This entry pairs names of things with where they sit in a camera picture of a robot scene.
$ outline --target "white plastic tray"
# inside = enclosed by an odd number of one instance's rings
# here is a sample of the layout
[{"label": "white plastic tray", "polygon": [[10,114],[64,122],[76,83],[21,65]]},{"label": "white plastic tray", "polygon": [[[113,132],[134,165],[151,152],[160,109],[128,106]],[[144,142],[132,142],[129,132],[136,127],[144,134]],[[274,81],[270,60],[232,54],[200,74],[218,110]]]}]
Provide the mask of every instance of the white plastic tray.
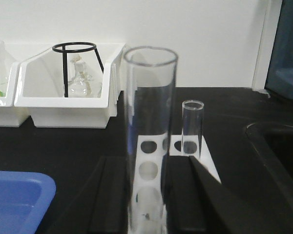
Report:
[{"label": "white plastic tray", "polygon": [[62,55],[51,47],[21,64],[15,106],[27,107],[36,127],[105,128],[117,115],[125,44],[96,45],[105,68],[101,97],[63,97]]},{"label": "white plastic tray", "polygon": [[26,108],[14,106],[20,63],[46,48],[45,44],[27,46],[26,44],[5,44],[0,41],[0,69],[5,70],[8,77],[5,96],[0,97],[0,127],[19,127],[28,118],[29,113]]}]

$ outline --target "glass flask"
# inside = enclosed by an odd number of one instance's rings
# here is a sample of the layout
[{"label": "glass flask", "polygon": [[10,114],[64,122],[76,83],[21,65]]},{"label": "glass flask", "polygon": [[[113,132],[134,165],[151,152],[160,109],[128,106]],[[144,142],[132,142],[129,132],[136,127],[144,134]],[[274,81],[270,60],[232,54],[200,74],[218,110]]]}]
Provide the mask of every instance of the glass flask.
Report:
[{"label": "glass flask", "polygon": [[101,96],[102,83],[96,82],[87,72],[87,65],[77,55],[71,62],[74,64],[75,76],[68,83],[71,98],[98,98]]}]

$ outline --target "ring stand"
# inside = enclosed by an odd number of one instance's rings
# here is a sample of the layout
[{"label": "ring stand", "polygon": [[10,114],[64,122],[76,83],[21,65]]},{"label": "ring stand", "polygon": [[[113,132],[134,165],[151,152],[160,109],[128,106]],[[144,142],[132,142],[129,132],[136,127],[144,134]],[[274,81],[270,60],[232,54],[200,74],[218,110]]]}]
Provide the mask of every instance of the ring stand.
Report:
[{"label": "ring stand", "polygon": [[[69,46],[69,45],[89,45],[90,47],[84,48],[84,49],[67,50],[66,46]],[[67,42],[67,43],[61,43],[61,44],[57,44],[53,46],[52,50],[63,54],[63,79],[64,79],[64,97],[65,98],[68,98],[68,77],[67,77],[68,76],[67,74],[67,54],[68,53],[82,53],[82,52],[94,50],[97,56],[99,65],[101,67],[102,73],[104,72],[104,67],[103,67],[96,44],[93,44],[91,42]]]}]

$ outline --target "glass cylinder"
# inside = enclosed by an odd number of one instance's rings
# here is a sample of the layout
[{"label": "glass cylinder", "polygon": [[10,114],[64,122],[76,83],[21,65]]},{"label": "glass cylinder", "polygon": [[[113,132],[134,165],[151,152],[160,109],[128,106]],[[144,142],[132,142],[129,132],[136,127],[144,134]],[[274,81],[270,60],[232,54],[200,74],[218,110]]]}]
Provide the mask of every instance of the glass cylinder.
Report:
[{"label": "glass cylinder", "polygon": [[193,155],[198,160],[202,149],[202,125],[204,103],[197,100],[186,100],[182,103],[182,140],[181,153]]},{"label": "glass cylinder", "polygon": [[175,89],[175,52],[143,46],[128,50],[125,113],[130,232],[161,234],[166,220],[162,188]]}]

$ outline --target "blue plastic tray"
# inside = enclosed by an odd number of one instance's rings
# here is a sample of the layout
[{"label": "blue plastic tray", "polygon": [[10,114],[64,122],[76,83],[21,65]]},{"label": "blue plastic tray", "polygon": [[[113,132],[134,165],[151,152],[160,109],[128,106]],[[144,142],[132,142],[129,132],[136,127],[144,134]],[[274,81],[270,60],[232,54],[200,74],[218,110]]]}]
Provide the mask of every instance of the blue plastic tray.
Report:
[{"label": "blue plastic tray", "polygon": [[0,171],[0,234],[34,234],[55,190],[47,175]]}]

